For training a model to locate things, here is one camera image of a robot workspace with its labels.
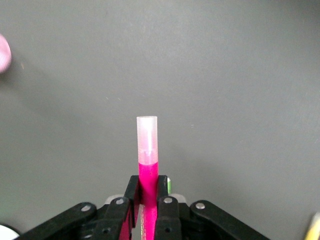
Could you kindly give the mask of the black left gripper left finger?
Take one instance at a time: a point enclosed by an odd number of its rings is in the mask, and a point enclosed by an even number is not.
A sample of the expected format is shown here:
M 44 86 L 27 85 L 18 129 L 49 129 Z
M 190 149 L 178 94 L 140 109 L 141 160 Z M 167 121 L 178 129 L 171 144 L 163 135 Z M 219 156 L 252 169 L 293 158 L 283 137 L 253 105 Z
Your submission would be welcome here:
M 125 193 L 101 207 L 81 202 L 35 228 L 19 240 L 132 240 L 140 207 L 139 177 L 130 177 Z

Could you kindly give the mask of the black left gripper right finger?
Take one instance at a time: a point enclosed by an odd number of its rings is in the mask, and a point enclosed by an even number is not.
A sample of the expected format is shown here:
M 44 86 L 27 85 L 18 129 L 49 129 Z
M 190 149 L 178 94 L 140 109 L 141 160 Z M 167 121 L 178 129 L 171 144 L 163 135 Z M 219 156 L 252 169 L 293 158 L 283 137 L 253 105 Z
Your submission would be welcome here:
M 154 240 L 270 240 L 207 200 L 187 205 L 168 193 L 168 177 L 157 180 Z

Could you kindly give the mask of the pink marker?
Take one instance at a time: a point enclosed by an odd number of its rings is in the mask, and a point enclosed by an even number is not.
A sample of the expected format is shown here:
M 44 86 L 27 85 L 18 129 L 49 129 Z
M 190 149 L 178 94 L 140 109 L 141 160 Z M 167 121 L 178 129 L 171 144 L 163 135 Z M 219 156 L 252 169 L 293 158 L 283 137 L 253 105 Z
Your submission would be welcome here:
M 138 116 L 136 126 L 140 203 L 143 206 L 141 240 L 154 240 L 159 177 L 158 118 Z

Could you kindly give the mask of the yellow marker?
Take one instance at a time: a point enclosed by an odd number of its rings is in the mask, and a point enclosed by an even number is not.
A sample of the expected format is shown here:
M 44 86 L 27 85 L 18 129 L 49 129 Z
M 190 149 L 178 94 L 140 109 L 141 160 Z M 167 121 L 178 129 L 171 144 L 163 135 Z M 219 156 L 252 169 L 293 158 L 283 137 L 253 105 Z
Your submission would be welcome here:
M 320 212 L 312 217 L 304 240 L 320 240 Z

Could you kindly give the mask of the translucent pink cup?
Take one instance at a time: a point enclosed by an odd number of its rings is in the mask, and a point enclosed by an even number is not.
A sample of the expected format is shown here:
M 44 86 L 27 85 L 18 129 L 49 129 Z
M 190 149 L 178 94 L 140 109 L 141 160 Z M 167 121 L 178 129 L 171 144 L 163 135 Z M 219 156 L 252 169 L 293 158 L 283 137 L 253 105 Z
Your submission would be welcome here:
M 10 67 L 12 62 L 12 52 L 6 38 L 0 34 L 0 74 Z

